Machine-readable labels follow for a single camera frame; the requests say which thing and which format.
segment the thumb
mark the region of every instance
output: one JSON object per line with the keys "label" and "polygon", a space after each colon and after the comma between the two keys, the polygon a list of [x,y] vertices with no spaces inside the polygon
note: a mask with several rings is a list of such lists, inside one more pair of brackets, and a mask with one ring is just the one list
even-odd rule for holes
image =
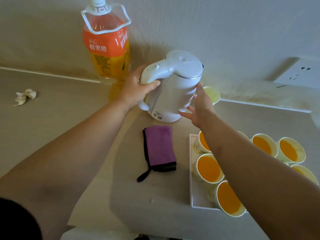
{"label": "thumb", "polygon": [[197,84],[197,95],[201,95],[201,94],[204,94],[204,93],[205,93],[205,90],[203,89],[202,82],[200,81]]}
{"label": "thumb", "polygon": [[144,87],[144,92],[147,94],[148,92],[154,90],[159,85],[160,85],[160,81],[154,80],[153,82],[143,84],[142,86]]}

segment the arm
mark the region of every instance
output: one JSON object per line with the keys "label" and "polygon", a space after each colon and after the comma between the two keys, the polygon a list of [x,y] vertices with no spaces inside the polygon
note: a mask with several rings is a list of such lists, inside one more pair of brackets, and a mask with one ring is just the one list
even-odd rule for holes
{"label": "arm", "polygon": [[320,238],[320,189],[309,179],[242,138],[215,113],[202,84],[193,112],[230,186],[271,239]]}
{"label": "arm", "polygon": [[119,98],[40,148],[0,179],[0,197],[35,217],[43,239],[60,239],[78,199],[98,173],[127,112],[160,82],[140,84],[139,67]]}

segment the kettle button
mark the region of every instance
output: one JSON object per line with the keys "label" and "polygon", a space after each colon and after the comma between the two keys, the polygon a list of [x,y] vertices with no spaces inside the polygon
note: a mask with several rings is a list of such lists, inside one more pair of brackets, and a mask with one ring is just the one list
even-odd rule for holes
{"label": "kettle button", "polygon": [[154,64],[154,65],[152,65],[152,66],[150,66],[149,68],[148,68],[148,72],[153,72],[153,71],[155,71],[156,69],[158,69],[160,66],[158,65],[158,64]]}

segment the white socket panel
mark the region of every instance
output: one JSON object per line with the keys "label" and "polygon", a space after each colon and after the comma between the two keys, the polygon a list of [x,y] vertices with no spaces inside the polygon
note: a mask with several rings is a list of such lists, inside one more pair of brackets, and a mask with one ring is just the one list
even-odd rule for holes
{"label": "white socket panel", "polygon": [[320,60],[300,58],[274,82],[320,89]]}

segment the kettle lid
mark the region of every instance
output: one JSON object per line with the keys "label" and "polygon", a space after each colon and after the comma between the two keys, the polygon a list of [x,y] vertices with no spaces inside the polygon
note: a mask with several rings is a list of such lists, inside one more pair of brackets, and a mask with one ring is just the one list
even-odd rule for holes
{"label": "kettle lid", "polygon": [[165,59],[177,61],[174,73],[183,78],[196,78],[202,74],[203,66],[201,61],[191,53],[183,50],[170,51]]}

